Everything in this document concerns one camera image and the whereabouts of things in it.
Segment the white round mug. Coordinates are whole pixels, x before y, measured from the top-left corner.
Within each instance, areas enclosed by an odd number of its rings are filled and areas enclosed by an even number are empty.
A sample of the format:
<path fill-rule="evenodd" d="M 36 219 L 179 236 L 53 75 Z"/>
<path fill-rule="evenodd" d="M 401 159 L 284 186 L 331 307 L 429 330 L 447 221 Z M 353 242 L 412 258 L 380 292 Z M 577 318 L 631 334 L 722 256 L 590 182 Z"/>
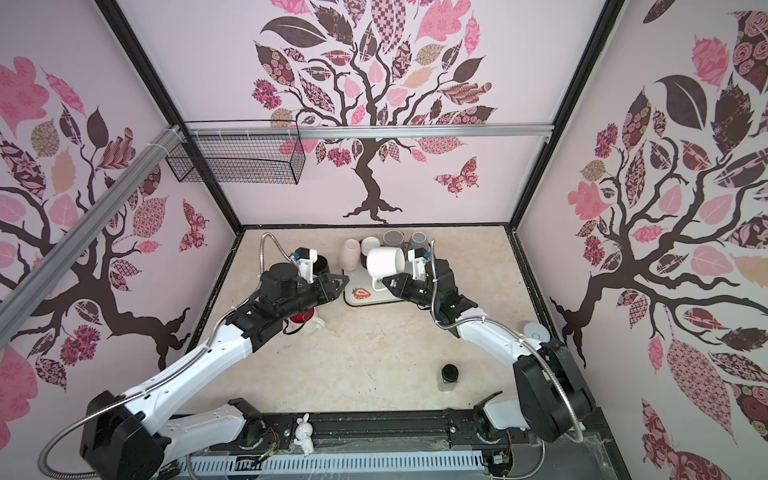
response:
<path fill-rule="evenodd" d="M 385 291 L 382 280 L 385 277 L 405 272 L 405 254 L 398 247 L 372 248 L 366 256 L 366 270 L 372 279 L 375 292 Z"/>

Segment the pink upside-down mug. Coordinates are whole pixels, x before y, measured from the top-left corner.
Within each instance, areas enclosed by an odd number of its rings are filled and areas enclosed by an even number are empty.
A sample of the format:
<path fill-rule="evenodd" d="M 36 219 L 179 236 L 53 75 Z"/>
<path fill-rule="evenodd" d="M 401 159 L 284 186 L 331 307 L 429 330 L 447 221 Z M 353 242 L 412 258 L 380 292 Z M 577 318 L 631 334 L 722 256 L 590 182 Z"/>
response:
<path fill-rule="evenodd" d="M 338 254 L 338 264 L 344 271 L 354 271 L 360 265 L 361 245 L 356 239 L 347 239 Z"/>

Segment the black mug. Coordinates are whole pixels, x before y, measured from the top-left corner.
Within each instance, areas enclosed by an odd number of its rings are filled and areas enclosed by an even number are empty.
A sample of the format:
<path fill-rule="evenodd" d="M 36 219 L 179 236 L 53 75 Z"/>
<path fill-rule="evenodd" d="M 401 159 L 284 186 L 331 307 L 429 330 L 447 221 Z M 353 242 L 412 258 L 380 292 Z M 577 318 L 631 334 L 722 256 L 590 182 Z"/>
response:
<path fill-rule="evenodd" d="M 312 265 L 313 275 L 321 276 L 330 272 L 329 263 L 326 257 L 318 255 Z"/>

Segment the small grey mug right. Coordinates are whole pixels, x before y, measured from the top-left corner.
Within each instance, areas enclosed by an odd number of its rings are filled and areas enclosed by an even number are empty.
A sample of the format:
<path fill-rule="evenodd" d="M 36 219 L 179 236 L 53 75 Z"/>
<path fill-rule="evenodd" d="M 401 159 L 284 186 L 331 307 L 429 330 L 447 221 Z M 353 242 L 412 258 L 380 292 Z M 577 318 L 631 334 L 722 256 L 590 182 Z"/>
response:
<path fill-rule="evenodd" d="M 429 239 L 424 232 L 417 231 L 411 235 L 410 241 L 409 241 L 409 248 L 411 250 L 417 250 L 417 249 L 427 250 L 428 247 L 429 247 Z"/>

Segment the tall grey mug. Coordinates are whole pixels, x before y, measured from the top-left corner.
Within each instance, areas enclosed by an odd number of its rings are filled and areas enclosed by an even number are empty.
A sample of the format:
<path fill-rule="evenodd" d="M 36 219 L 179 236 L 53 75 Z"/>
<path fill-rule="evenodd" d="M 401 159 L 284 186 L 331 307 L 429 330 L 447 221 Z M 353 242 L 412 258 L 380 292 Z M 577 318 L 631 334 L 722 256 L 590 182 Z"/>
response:
<path fill-rule="evenodd" d="M 388 230 L 382 236 L 383 245 L 400 248 L 405 243 L 405 234 L 400 230 Z"/>

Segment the white strawberry tray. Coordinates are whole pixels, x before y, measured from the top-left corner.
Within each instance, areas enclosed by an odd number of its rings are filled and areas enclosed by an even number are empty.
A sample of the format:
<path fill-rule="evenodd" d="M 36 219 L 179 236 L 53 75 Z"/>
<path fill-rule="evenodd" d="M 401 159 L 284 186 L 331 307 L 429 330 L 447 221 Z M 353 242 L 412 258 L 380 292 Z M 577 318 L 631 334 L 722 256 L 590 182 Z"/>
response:
<path fill-rule="evenodd" d="M 380 281 L 376 282 L 377 290 L 373 288 L 373 278 L 362 266 L 355 270 L 344 270 L 343 274 L 349 278 L 344 289 L 344 300 L 351 307 L 365 307 L 402 302 L 387 289 L 383 289 Z"/>

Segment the white rabbit figurine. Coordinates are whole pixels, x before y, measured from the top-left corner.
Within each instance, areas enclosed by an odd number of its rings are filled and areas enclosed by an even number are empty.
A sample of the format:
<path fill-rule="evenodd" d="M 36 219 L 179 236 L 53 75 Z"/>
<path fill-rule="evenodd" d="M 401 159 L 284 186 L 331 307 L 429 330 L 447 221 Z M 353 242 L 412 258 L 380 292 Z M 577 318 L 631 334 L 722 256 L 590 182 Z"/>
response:
<path fill-rule="evenodd" d="M 312 439 L 314 427 L 310 422 L 310 414 L 305 413 L 297 419 L 297 425 L 294 431 L 293 443 L 297 445 L 304 456 L 314 453 L 315 447 Z"/>

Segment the black front base frame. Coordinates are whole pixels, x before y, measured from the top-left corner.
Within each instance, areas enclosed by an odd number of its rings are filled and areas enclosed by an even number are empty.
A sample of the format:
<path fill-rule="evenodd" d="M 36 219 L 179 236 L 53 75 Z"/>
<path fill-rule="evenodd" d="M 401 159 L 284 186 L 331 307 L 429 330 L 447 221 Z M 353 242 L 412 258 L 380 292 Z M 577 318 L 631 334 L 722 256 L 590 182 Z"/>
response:
<path fill-rule="evenodd" d="M 627 479 L 629 470 L 600 412 L 583 423 L 583 440 L 547 443 L 523 428 L 497 430 L 477 410 L 313 412 L 313 454 L 473 451 L 487 477 L 520 479 Z M 163 459 L 152 479 L 180 479 L 193 456 L 302 455 L 293 443 L 300 413 L 261 413 L 223 405 L 198 415 L 174 415 L 152 434 Z"/>

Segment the horizontal aluminium rail back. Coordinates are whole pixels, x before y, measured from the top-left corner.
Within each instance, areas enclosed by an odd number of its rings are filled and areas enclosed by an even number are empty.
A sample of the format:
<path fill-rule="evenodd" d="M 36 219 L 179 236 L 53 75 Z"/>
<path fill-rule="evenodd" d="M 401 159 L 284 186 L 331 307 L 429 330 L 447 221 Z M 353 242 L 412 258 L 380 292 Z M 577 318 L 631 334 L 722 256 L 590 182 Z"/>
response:
<path fill-rule="evenodd" d="M 430 137 L 550 137 L 552 124 L 510 123 L 510 124 L 456 124 L 456 125 L 398 125 L 398 126 L 291 126 L 275 128 L 239 126 L 219 128 L 191 128 L 192 136 L 234 136 L 245 135 L 288 135 L 301 139 L 346 139 L 346 138 L 430 138 Z"/>

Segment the diagonal aluminium rail left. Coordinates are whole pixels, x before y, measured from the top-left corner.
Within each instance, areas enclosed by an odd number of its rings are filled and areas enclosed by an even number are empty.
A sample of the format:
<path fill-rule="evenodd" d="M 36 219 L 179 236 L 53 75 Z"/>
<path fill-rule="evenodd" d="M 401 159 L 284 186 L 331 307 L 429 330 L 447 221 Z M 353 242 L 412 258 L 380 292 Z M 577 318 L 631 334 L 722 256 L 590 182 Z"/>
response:
<path fill-rule="evenodd" d="M 112 216 L 127 201 L 132 191 L 151 173 L 155 166 L 182 140 L 180 128 L 167 126 L 147 144 L 138 158 L 116 180 L 115 184 L 96 201 L 78 223 L 46 254 L 38 267 L 31 270 L 1 305 L 1 344 L 11 337 L 32 316 L 37 306 L 52 291 L 60 279 L 76 263 Z"/>

